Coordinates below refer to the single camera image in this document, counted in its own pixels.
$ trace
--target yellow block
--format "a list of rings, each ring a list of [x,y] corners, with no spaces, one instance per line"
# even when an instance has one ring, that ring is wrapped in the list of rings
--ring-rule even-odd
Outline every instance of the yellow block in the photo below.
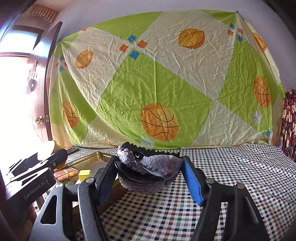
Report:
[[[79,180],[83,182],[86,178],[91,177],[90,170],[81,170],[78,174]]]

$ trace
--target door knob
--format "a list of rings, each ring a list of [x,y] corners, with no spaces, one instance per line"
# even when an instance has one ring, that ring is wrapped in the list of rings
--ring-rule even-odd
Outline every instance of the door knob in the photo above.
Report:
[[[35,119],[36,124],[43,124],[44,120],[43,120],[43,116],[37,117]]]

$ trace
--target orange round object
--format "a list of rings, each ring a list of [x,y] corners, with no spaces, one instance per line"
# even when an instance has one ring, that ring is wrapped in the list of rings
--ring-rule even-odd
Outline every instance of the orange round object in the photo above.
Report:
[[[81,54],[78,55],[75,62],[75,67],[78,69],[87,68],[92,60],[93,52],[90,50],[85,50]]]
[[[179,131],[179,123],[174,113],[159,103],[151,103],[143,108],[141,123],[148,135],[160,141],[173,140]]]
[[[202,30],[188,28],[179,35],[179,45],[188,49],[197,49],[205,42],[205,33]]]
[[[260,45],[261,49],[263,51],[265,51],[267,48],[266,43],[263,41],[262,38],[260,38],[260,36],[257,33],[253,33],[253,34],[254,34],[254,37],[255,37],[257,43]]]
[[[256,99],[263,108],[268,108],[271,103],[268,83],[263,76],[258,76],[254,81],[254,92]]]
[[[70,127],[76,127],[78,125],[79,119],[75,113],[75,109],[71,106],[71,103],[69,101],[64,101],[62,104]]]

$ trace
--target door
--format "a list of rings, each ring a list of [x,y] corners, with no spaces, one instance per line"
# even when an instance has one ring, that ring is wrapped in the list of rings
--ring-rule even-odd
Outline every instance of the door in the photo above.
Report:
[[[33,64],[28,89],[34,98],[35,109],[32,124],[43,142],[52,140],[46,73],[61,26],[62,22],[59,22],[40,40],[28,60]]]

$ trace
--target metal screw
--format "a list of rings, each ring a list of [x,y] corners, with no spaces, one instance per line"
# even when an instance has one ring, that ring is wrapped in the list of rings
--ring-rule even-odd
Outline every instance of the metal screw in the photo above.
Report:
[[[93,177],[88,177],[85,181],[87,183],[93,183],[94,182],[94,178]]]
[[[238,184],[237,184],[237,187],[238,187],[239,189],[244,189],[244,184],[242,184],[242,183],[238,183]]]
[[[205,180],[207,183],[209,183],[209,184],[213,184],[214,182],[215,182],[215,180],[214,179],[212,179],[212,178],[207,178],[206,180]]]
[[[56,188],[61,188],[62,186],[63,186],[62,183],[57,183],[55,187],[56,187]]]

